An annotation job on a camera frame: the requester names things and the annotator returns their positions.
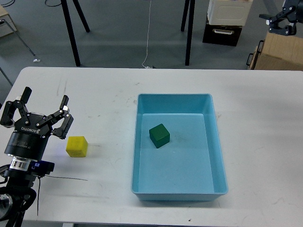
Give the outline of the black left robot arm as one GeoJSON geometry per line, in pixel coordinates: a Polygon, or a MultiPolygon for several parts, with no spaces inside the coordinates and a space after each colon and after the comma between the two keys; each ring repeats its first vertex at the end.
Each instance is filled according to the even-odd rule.
{"type": "Polygon", "coordinates": [[[54,170],[54,163],[42,160],[49,137],[65,139],[73,122],[67,95],[63,96],[58,111],[46,116],[27,110],[31,92],[26,87],[21,97],[7,101],[0,119],[2,126],[14,129],[5,149],[12,161],[0,168],[4,178],[0,188],[0,219],[7,221],[8,227],[22,225],[26,210],[38,194],[33,189],[34,181],[54,170]]]}

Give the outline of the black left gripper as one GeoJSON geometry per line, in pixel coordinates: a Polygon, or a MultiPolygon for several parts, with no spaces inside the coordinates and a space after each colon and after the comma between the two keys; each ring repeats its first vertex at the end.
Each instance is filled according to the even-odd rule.
{"type": "Polygon", "coordinates": [[[73,117],[67,106],[69,101],[67,95],[63,96],[59,110],[53,114],[45,116],[29,113],[26,103],[31,93],[31,88],[25,87],[19,99],[7,101],[0,124],[7,128],[15,127],[5,154],[40,161],[50,135],[64,140],[73,122],[73,117]],[[21,118],[14,122],[13,117],[16,110],[19,111],[21,118]]]}

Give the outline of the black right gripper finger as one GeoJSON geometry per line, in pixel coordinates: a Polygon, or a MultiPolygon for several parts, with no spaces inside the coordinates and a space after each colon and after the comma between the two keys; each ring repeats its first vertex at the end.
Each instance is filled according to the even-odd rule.
{"type": "Polygon", "coordinates": [[[296,23],[290,23],[284,27],[280,27],[278,24],[270,24],[268,32],[278,35],[296,35],[296,23]]]}
{"type": "Polygon", "coordinates": [[[296,6],[283,7],[282,11],[275,16],[259,14],[259,17],[266,20],[269,26],[277,26],[281,21],[287,20],[290,24],[296,23],[296,6]]]}

